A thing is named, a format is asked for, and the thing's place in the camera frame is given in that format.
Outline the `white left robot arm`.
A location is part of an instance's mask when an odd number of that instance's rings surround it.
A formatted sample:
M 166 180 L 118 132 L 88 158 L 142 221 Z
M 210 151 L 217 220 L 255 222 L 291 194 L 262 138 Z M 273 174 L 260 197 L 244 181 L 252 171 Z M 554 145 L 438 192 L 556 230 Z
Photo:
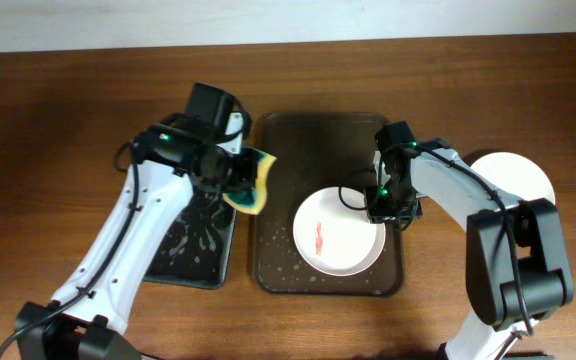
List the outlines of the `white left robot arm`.
M 134 299 L 171 224 L 197 190 L 257 215 L 274 157 L 238 146 L 243 130 L 194 132 L 155 124 L 125 143 L 121 195 L 77 269 L 46 306 L 26 303 L 14 333 L 23 359 L 142 359 L 124 337 Z

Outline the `white plate back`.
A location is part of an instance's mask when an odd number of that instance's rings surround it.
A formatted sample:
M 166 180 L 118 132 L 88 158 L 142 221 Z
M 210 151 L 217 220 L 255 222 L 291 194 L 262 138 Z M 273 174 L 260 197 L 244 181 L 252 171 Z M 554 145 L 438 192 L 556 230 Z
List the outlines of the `white plate back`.
M 367 270 L 381 255 L 386 227 L 372 224 L 358 208 L 364 195 L 350 188 L 328 187 L 309 195 L 292 225 L 301 257 L 317 271 L 351 276 Z

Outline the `large brown serving tray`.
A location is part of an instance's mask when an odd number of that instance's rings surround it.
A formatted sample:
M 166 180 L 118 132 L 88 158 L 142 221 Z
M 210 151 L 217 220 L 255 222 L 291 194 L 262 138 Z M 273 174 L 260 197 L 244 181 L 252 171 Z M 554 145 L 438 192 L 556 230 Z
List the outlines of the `large brown serving tray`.
M 273 113 L 262 121 L 260 148 L 275 156 L 268 200 L 254 221 L 253 277 L 274 294 L 388 297 L 404 283 L 400 233 L 387 226 L 376 262 L 358 274 L 335 277 L 306 263 L 293 239 L 301 203 L 315 191 L 340 185 L 362 191 L 376 182 L 367 173 L 374 136 L 386 124 L 369 113 Z

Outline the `white plate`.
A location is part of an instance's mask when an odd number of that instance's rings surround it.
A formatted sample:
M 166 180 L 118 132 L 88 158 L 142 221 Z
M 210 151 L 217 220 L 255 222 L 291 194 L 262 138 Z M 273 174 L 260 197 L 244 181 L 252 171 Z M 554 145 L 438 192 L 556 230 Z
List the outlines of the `white plate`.
M 556 203 L 553 185 L 532 160 L 510 152 L 493 152 L 475 160 L 471 168 L 502 190 L 524 200 L 545 198 Z
M 351 276 L 367 270 L 381 255 L 386 227 L 372 224 L 358 208 L 364 195 L 350 188 L 328 187 L 309 195 L 292 225 L 301 257 L 317 271 Z

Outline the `white plate front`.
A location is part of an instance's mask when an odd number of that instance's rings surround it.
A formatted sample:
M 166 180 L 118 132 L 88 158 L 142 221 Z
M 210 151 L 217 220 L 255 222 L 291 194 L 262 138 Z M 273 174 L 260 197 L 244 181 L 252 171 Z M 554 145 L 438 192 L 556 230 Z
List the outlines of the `white plate front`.
M 545 198 L 556 203 L 553 185 L 532 160 L 510 152 L 493 152 L 475 160 L 471 168 L 502 190 L 524 200 Z

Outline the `green yellow sponge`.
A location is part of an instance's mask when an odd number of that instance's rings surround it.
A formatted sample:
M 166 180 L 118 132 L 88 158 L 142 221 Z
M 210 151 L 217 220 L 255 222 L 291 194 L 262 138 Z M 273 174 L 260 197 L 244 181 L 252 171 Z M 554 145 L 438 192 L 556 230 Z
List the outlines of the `green yellow sponge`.
M 243 190 L 224 192 L 223 200 L 235 210 L 258 215 L 262 212 L 268 200 L 267 181 L 276 158 L 256 148 L 244 147 L 239 154 L 245 164 L 250 164 L 253 174 L 252 184 Z

